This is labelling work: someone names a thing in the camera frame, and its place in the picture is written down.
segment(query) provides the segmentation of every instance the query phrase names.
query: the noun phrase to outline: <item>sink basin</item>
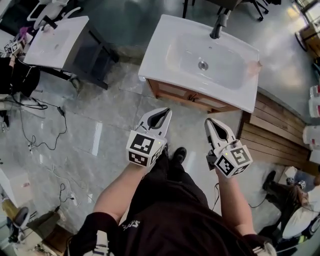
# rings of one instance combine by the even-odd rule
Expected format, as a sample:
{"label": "sink basin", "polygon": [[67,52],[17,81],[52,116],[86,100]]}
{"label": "sink basin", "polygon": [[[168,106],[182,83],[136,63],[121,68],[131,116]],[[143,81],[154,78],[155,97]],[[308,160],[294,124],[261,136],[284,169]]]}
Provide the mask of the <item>sink basin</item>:
{"label": "sink basin", "polygon": [[144,55],[138,75],[190,89],[252,113],[258,74],[248,67],[259,60],[259,51],[212,27],[162,15]]}
{"label": "sink basin", "polygon": [[23,62],[62,69],[88,21],[87,16],[81,16],[57,21],[56,29],[47,25],[42,31],[40,27]]}

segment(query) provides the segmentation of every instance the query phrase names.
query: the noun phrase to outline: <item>sink vanity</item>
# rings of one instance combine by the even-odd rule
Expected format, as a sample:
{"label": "sink vanity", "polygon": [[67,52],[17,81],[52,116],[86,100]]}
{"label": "sink vanity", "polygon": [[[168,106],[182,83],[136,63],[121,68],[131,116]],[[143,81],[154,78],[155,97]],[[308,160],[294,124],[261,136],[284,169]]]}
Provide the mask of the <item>sink vanity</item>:
{"label": "sink vanity", "polygon": [[138,75],[146,78],[155,97],[166,97],[209,113],[237,109],[252,113],[258,74],[250,71],[259,51],[212,27],[162,15]]}

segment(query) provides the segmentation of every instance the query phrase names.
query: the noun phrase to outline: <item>seated person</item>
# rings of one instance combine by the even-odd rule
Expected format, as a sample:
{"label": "seated person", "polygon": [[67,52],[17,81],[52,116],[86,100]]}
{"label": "seated person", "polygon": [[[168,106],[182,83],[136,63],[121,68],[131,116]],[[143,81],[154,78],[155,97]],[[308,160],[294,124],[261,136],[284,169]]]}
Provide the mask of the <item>seated person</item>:
{"label": "seated person", "polygon": [[280,234],[284,239],[299,235],[320,212],[320,185],[314,180],[314,189],[303,192],[297,185],[283,185],[274,181],[276,171],[267,176],[262,188],[266,199],[281,211],[276,224],[264,227],[259,233],[271,237],[281,223]]}
{"label": "seated person", "polygon": [[130,163],[101,193],[65,255],[276,256],[269,240],[254,231],[237,180],[216,171],[221,217],[185,172],[186,155],[181,147],[169,160],[165,149],[148,174],[145,167]]}

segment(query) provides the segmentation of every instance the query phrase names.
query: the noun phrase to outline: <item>faucet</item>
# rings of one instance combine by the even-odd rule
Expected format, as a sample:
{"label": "faucet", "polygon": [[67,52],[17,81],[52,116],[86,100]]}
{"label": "faucet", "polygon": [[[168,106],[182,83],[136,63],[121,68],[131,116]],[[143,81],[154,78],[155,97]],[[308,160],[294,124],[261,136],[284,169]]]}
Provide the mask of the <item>faucet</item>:
{"label": "faucet", "polygon": [[210,37],[212,39],[218,39],[220,38],[220,34],[222,31],[222,27],[227,27],[227,20],[229,18],[230,10],[225,9],[224,13],[219,14],[218,19],[216,20],[214,27],[210,33]]}

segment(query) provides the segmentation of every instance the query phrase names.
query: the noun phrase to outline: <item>gray tiled floor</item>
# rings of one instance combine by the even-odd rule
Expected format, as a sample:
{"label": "gray tiled floor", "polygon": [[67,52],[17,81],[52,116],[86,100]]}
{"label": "gray tiled floor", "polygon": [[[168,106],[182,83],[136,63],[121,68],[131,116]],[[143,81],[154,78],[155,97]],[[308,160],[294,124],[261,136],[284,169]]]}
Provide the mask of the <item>gray tiled floor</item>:
{"label": "gray tiled floor", "polygon": [[[181,17],[184,0],[85,0],[84,11],[107,42],[146,48],[162,14]],[[264,20],[251,3],[239,4],[231,12],[223,31],[260,51],[263,65],[259,89],[310,121],[309,88],[317,85],[311,59],[299,46],[295,32],[306,23],[291,0],[270,4]],[[213,26],[219,7],[206,0],[189,0],[186,18]]]}
{"label": "gray tiled floor", "polygon": [[[145,82],[138,80],[139,66],[134,63],[121,62],[112,69],[108,77],[110,88],[107,91],[84,83],[75,99],[47,92],[33,93],[32,96],[63,106],[66,110],[67,133],[60,136],[56,150],[40,146],[29,152],[28,142],[21,129],[19,111],[11,113],[10,130],[0,133],[0,147],[11,152],[29,174],[34,204],[40,214],[53,210],[59,204],[61,183],[66,185],[62,199],[70,196],[70,191],[74,192],[77,204],[67,200],[61,206],[66,217],[62,225],[73,232],[81,227],[102,190],[126,166],[125,148],[130,129],[136,126],[144,113],[160,107],[169,107],[173,111],[167,134],[169,152],[173,153],[180,146],[187,148],[184,168],[204,191],[210,207],[213,207],[214,185],[218,179],[214,172],[208,170],[205,158],[210,149],[204,129],[207,113],[171,100],[143,95],[148,87]],[[25,111],[21,113],[27,137],[35,135],[38,143],[44,141],[53,147],[57,134],[65,128],[64,119],[57,110],[50,106],[45,110],[43,119]],[[209,116],[225,122],[237,132],[240,111]],[[102,125],[102,129],[97,139],[98,123]],[[96,140],[99,141],[97,156],[92,154]],[[257,205],[263,200],[265,195],[261,192],[261,185],[272,169],[277,169],[278,172],[282,170],[273,164],[254,163],[239,177],[241,189],[251,204]],[[221,212],[219,203],[214,210]],[[274,222],[278,213],[268,202],[254,209],[256,230]]]}

